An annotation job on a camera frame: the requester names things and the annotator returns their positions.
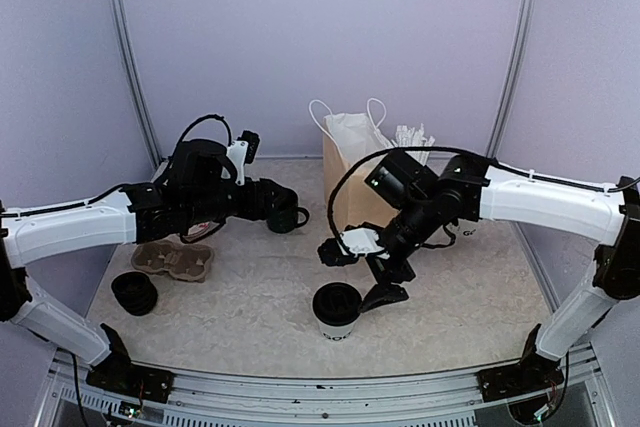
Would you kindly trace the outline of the black cup lid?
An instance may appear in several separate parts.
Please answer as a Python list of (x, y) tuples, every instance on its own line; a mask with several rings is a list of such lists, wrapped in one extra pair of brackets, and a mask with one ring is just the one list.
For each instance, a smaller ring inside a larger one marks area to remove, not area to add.
[(313, 296), (315, 317), (330, 326), (345, 326), (360, 315), (362, 296), (359, 291), (343, 282), (331, 282), (320, 287)]

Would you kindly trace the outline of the white paper cup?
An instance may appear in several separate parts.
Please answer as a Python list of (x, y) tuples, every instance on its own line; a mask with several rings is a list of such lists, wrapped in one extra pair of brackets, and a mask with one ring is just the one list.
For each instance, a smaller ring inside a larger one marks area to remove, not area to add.
[(316, 321), (321, 336), (330, 341), (340, 342), (349, 338), (354, 331), (358, 317), (349, 319), (347, 322), (341, 322), (338, 325), (326, 322), (324, 319), (317, 317)]

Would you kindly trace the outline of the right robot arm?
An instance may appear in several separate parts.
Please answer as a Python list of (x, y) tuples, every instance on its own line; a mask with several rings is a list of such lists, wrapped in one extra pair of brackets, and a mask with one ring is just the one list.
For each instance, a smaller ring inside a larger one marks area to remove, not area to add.
[(511, 373), (523, 391), (535, 389), (589, 328), (620, 301), (639, 295), (639, 192), (633, 180), (578, 186), (544, 179), (472, 155), (456, 155), (441, 174), (402, 150), (385, 155), (365, 180), (398, 214), (369, 234), (366, 259), (376, 278), (363, 312), (402, 302), (413, 279), (409, 257), (439, 228), (458, 220), (513, 221), (596, 241), (591, 271), (527, 339)]

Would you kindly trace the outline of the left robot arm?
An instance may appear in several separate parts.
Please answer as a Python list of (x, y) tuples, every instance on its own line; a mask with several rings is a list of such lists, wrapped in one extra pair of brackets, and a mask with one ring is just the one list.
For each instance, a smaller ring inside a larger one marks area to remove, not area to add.
[(28, 264), (104, 245), (143, 244), (186, 235), (202, 223), (223, 226), (230, 217), (264, 221), (276, 233), (300, 226), (304, 209), (290, 188), (252, 180), (244, 168), (256, 146), (193, 139), (177, 143), (151, 182), (116, 186), (69, 204), (1, 212), (1, 319), (10, 321), (99, 366), (121, 392), (140, 381), (137, 365), (115, 330), (90, 323), (28, 278)]

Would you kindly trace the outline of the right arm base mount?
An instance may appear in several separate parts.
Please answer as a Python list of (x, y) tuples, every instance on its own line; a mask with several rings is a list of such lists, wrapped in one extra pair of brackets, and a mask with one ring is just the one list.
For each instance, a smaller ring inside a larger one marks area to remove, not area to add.
[(477, 380), (484, 402), (516, 397), (562, 384), (560, 361), (551, 361), (534, 353), (518, 362), (482, 369)]

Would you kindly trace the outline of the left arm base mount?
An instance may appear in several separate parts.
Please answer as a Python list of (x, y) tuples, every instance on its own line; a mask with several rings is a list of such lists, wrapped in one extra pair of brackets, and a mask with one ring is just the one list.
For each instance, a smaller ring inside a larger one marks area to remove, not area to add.
[(171, 371), (132, 363), (126, 358), (109, 356), (91, 367), (86, 383), (108, 392), (166, 404), (174, 383)]

